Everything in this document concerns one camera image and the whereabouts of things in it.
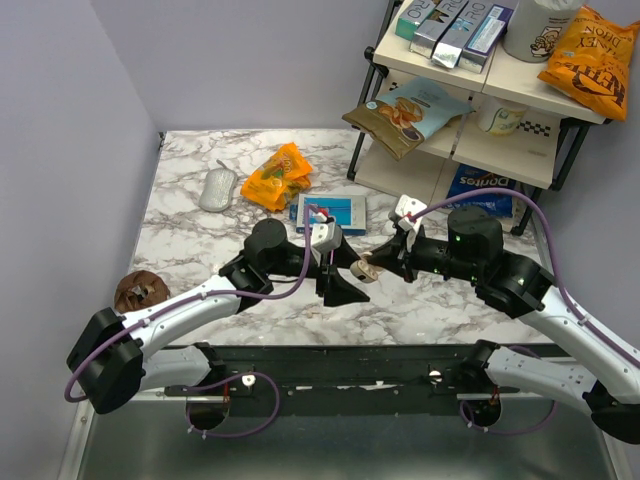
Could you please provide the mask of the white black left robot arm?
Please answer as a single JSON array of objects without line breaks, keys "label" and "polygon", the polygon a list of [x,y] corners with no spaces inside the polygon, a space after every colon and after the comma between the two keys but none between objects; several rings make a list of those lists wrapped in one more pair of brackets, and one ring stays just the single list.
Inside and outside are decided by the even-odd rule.
[{"label": "white black left robot arm", "polygon": [[291,243],[284,224],[258,222],[239,254],[194,289],[152,307],[120,314],[95,313],[72,348],[66,401],[89,401],[99,414],[110,413],[136,394],[164,387],[214,393],[221,363],[204,344],[174,341],[215,320],[231,317],[261,301],[276,300],[272,275],[295,278],[296,291],[307,279],[326,307],[364,303],[369,297],[343,279],[341,270],[359,259],[333,221],[315,224],[302,247]]}]

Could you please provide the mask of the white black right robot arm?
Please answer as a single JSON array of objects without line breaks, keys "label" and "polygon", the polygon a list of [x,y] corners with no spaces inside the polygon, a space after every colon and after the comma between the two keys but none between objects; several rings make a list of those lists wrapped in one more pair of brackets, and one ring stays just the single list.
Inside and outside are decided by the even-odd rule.
[{"label": "white black right robot arm", "polygon": [[415,280],[417,273],[469,282],[487,306],[543,333],[575,360],[563,366],[480,340],[456,372],[469,392],[491,386],[569,405],[610,436],[639,442],[639,352],[591,317],[578,319],[558,280],[536,261],[503,247],[499,221],[477,206],[451,212],[448,238],[396,230],[369,262]]}]

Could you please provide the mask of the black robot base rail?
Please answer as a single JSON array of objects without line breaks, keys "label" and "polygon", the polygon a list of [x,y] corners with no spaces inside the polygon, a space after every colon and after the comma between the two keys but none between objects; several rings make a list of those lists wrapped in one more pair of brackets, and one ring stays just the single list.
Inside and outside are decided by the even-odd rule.
[{"label": "black robot base rail", "polygon": [[454,415],[461,398],[497,390],[477,345],[206,346],[213,370],[200,390],[169,386],[189,404],[226,395],[235,417]]}]

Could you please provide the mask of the beige small earbud case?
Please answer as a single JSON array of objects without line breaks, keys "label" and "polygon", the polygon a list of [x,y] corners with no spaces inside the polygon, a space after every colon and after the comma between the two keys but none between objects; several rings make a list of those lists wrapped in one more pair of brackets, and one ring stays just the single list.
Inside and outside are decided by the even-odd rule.
[{"label": "beige small earbud case", "polygon": [[363,252],[360,258],[350,266],[351,274],[365,284],[376,282],[384,269],[369,262],[371,252]]}]

